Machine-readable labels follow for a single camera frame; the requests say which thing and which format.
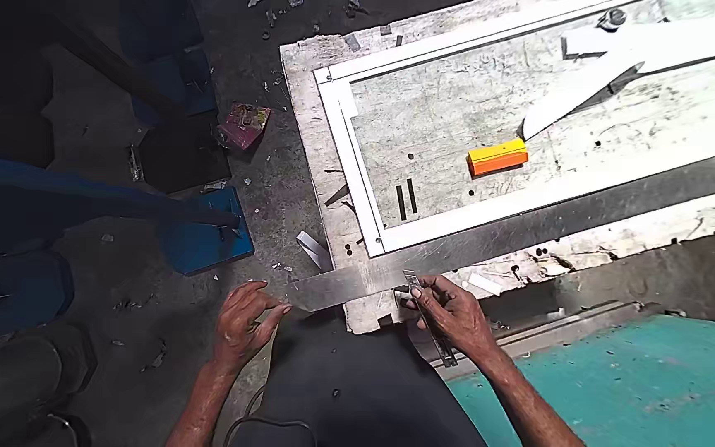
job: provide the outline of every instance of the yellow block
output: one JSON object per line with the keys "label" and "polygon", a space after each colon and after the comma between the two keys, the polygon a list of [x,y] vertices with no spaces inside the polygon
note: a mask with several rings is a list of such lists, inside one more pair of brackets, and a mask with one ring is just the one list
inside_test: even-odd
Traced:
{"label": "yellow block", "polygon": [[526,143],[524,143],[520,138],[515,138],[510,142],[502,143],[500,145],[472,149],[468,151],[468,160],[471,163],[478,163],[480,161],[487,161],[491,158],[500,157],[502,155],[514,153],[525,154],[526,152]]}

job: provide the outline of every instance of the workbench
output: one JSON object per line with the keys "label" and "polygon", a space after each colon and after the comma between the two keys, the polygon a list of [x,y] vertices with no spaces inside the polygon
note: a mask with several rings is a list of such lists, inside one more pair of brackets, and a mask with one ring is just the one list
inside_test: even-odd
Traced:
{"label": "workbench", "polygon": [[[316,36],[281,46],[281,59],[327,244],[336,269],[368,259],[350,198],[325,206],[345,184],[313,70],[439,35],[491,17],[536,8],[541,2],[475,0],[346,36]],[[715,17],[715,2],[642,0],[623,7],[632,23]],[[383,221],[401,223],[396,187],[412,179],[417,212],[406,220],[499,197],[558,178],[591,172],[614,157],[641,159],[664,147],[715,141],[715,60],[675,68],[631,81],[600,104],[566,116],[527,142],[523,168],[472,179],[465,164],[469,149],[516,136],[531,103],[560,75],[593,58],[563,60],[560,35],[593,26],[599,14],[516,36],[353,84],[361,114],[352,124]],[[715,232],[715,194],[639,216],[564,235],[550,242],[445,272],[478,298],[486,290],[467,283],[477,273],[498,291],[546,281],[578,269]],[[409,317],[392,291],[344,305],[355,333],[379,329],[381,318]]]}

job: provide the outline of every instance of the yellow and orange object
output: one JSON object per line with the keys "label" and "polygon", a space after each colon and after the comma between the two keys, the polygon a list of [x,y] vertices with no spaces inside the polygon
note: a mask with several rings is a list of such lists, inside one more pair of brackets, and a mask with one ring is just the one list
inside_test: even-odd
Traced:
{"label": "yellow and orange object", "polygon": [[498,169],[516,166],[528,161],[526,143],[520,138],[492,147],[468,151],[468,169],[476,177]]}

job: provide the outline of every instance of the black strip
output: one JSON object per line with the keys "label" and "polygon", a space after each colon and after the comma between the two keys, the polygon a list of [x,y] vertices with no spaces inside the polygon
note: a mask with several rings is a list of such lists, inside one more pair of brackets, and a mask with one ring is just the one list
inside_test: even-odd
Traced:
{"label": "black strip", "polygon": [[418,213],[418,207],[415,206],[415,193],[412,192],[412,178],[408,178],[408,191],[410,192],[410,205],[412,206],[412,211]]}
{"label": "black strip", "polygon": [[285,291],[289,302],[313,312],[399,286],[391,272],[400,266],[422,274],[458,269],[710,194],[715,157],[303,279]]}
{"label": "black strip", "polygon": [[402,194],[401,185],[396,186],[396,197],[399,198],[399,216],[402,220],[407,220],[407,211],[404,209],[404,195]]}

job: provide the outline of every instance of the dark trousers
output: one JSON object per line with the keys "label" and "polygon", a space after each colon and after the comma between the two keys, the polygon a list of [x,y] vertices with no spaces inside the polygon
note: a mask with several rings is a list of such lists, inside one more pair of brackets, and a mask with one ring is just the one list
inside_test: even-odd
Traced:
{"label": "dark trousers", "polygon": [[[283,319],[253,415],[306,422],[324,447],[485,446],[403,324],[356,336],[340,307]],[[245,422],[231,445],[307,447],[313,439],[303,427]]]}

